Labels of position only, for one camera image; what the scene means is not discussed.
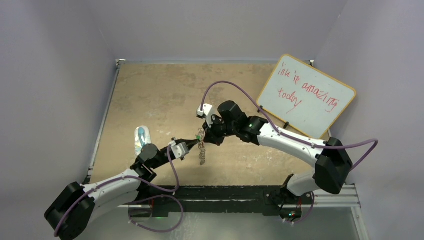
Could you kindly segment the silver disc with keyrings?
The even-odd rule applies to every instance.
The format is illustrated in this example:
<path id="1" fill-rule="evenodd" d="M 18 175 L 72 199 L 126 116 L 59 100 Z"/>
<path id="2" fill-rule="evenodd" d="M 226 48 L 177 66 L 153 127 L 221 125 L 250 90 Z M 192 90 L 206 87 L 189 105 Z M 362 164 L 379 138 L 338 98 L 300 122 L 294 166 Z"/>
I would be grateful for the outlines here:
<path id="1" fill-rule="evenodd" d="M 206 148 L 204 143 L 205 131 L 202 128 L 199 128 L 197 135 L 201 136 L 201 142 L 198 144 L 198 149 L 199 149 L 199 161 L 200 161 L 200 165 L 202 166 L 206 163 Z"/>

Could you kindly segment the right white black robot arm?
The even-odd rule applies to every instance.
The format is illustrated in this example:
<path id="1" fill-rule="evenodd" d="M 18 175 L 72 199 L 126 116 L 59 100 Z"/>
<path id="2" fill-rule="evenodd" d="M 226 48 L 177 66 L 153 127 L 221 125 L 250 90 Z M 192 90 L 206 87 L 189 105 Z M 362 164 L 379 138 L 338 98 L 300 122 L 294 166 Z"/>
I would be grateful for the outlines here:
<path id="1" fill-rule="evenodd" d="M 245 143 L 279 150 L 310 165 L 309 171 L 288 176 L 283 183 L 280 196 L 288 204 L 316 190 L 338 195 L 353 168 L 338 139 L 324 141 L 278 128 L 263 117 L 247 116 L 233 101 L 222 103 L 217 111 L 210 104 L 202 104 L 196 115 L 205 120 L 202 126 L 205 143 L 220 146 L 226 137 L 235 136 Z"/>

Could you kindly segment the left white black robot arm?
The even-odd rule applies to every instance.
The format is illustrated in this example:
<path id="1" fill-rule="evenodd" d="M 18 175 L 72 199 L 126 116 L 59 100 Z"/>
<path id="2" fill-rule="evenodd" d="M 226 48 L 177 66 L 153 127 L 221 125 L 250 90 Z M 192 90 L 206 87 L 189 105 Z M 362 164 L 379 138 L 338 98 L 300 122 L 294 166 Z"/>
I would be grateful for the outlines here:
<path id="1" fill-rule="evenodd" d="M 165 193 L 176 192 L 179 182 L 174 188 L 152 183 L 157 176 L 154 169 L 183 159 L 200 142 L 200 139 L 173 138 L 162 149 L 152 143 L 145 144 L 134 164 L 124 172 L 92 184 L 68 184 L 44 213 L 54 230 L 53 235 L 61 240 L 74 240 L 92 221 L 112 209 L 123 204 L 146 203 L 151 188 Z"/>

